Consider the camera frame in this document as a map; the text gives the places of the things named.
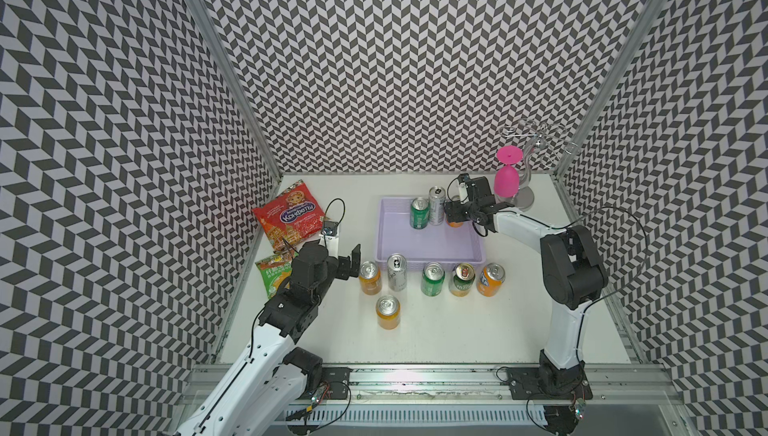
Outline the orange Fanta can back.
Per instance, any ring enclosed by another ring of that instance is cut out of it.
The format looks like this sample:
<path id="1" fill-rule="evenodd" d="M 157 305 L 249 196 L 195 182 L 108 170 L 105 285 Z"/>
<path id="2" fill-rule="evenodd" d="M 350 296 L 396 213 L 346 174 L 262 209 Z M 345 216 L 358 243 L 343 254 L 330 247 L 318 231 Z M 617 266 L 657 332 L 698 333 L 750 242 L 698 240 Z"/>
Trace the orange Fanta can back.
<path id="1" fill-rule="evenodd" d="M 445 202 L 444 212 L 446 220 L 451 227 L 460 227 L 466 222 L 464 203 L 459 196 Z"/>

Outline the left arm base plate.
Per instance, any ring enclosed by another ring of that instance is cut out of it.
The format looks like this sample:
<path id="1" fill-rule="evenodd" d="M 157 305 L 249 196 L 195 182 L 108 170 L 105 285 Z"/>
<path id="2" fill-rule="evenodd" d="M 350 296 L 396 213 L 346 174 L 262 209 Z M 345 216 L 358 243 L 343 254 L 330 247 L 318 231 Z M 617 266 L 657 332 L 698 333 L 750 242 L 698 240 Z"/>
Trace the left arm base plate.
<path id="1" fill-rule="evenodd" d="M 352 369 L 348 366 L 322 366 L 306 372 L 294 365 L 283 365 L 271 382 L 278 388 L 288 387 L 288 394 L 295 400 L 309 400 L 317 391 L 323 400 L 347 400 Z"/>

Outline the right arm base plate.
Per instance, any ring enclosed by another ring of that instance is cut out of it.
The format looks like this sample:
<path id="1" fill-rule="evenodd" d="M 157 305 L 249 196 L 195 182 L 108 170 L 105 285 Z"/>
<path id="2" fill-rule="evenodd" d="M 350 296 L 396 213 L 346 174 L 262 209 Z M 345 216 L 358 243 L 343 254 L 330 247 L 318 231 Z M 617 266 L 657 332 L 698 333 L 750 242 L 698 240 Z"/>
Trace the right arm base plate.
<path id="1" fill-rule="evenodd" d="M 592 400 L 591 385 L 581 365 L 559 370 L 545 367 L 507 367 L 505 383 L 513 400 L 543 399 L 555 401 Z"/>

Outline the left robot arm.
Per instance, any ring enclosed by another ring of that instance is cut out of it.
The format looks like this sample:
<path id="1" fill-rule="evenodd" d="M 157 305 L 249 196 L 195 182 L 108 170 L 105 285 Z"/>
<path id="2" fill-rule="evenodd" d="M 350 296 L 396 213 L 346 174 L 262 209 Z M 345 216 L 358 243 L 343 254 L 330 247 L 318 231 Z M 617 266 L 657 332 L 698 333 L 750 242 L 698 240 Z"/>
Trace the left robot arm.
<path id="1" fill-rule="evenodd" d="M 323 360 L 298 346 L 337 280 L 360 274 L 361 246 L 334 256 L 318 241 L 302 246 L 291 274 L 254 318 L 249 341 L 177 435 L 262 435 L 300 396 L 320 386 Z"/>

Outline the white patterned can back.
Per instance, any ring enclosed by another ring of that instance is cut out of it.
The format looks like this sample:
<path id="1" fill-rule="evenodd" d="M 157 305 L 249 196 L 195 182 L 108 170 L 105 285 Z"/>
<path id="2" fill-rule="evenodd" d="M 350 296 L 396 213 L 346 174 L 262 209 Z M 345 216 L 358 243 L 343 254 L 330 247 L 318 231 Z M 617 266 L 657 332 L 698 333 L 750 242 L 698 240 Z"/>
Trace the white patterned can back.
<path id="1" fill-rule="evenodd" d="M 444 204 L 446 191 L 442 186 L 433 186 L 428 193 L 429 200 L 429 224 L 441 225 L 444 222 Z"/>

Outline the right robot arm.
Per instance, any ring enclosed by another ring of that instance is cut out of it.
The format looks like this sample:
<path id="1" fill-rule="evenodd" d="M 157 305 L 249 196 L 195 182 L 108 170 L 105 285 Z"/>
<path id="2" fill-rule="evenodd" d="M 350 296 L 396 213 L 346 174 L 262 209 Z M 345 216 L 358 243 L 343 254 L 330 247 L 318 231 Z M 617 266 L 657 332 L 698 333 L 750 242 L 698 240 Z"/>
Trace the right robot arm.
<path id="1" fill-rule="evenodd" d="M 509 236 L 540 255 L 543 285 L 553 307 L 548 339 L 539 357 L 537 392 L 550 398 L 571 394 L 586 381 L 587 312 L 608 284 L 591 232 L 576 223 L 552 226 L 498 201 L 485 177 L 462 173 L 454 180 L 459 194 L 443 204 L 448 221 L 470 222 L 482 237 L 491 232 Z"/>

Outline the orange fanta can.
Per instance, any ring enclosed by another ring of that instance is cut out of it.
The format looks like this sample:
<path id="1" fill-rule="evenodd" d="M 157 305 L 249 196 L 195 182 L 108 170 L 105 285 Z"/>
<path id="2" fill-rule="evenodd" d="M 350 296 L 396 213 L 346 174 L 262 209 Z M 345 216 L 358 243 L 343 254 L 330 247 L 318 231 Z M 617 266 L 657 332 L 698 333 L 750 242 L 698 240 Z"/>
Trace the orange fanta can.
<path id="1" fill-rule="evenodd" d="M 394 295 L 383 295 L 376 302 L 377 321 L 381 328 L 395 329 L 400 323 L 401 305 Z"/>
<path id="2" fill-rule="evenodd" d="M 451 227 L 460 227 L 466 222 L 464 203 L 459 196 L 445 202 L 444 212 L 446 220 Z"/>
<path id="3" fill-rule="evenodd" d="M 486 297 L 495 296 L 502 287 L 506 272 L 502 265 L 496 262 L 488 263 L 477 276 L 478 292 Z"/>

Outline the green gold-top can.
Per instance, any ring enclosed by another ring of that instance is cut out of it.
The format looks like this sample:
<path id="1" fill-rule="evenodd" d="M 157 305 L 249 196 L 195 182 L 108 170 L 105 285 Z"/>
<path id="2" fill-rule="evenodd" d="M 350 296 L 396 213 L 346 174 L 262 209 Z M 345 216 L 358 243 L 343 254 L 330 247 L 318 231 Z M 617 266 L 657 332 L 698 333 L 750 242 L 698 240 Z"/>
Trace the green gold-top can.
<path id="1" fill-rule="evenodd" d="M 451 272 L 449 290 L 457 297 L 464 297 L 471 291 L 476 278 L 474 267 L 466 262 L 457 264 Z"/>

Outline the silver tall can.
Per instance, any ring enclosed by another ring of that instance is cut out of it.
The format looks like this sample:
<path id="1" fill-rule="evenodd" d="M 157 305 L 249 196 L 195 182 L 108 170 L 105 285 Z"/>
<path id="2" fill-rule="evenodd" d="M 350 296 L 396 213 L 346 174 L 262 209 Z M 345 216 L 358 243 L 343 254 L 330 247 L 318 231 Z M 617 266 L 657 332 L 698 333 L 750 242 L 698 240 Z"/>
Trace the silver tall can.
<path id="1" fill-rule="evenodd" d="M 407 259 L 402 254 L 395 253 L 388 258 L 387 275 L 392 291 L 402 291 L 407 287 Z"/>

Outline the lilac plastic basket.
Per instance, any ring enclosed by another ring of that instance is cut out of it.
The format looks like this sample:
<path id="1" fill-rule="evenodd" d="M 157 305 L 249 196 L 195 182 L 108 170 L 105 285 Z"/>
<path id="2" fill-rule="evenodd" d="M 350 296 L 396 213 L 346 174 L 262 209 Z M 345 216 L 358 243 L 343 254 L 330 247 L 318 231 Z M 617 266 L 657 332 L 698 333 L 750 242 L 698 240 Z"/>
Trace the lilac plastic basket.
<path id="1" fill-rule="evenodd" d="M 397 253 L 404 256 L 408 267 L 416 270 L 427 263 L 439 262 L 444 267 L 458 263 L 482 266 L 486 262 L 483 240 L 470 224 L 452 227 L 447 223 L 424 229 L 410 226 L 410 204 L 413 197 L 382 197 L 379 202 L 375 232 L 374 260 L 379 264 Z"/>

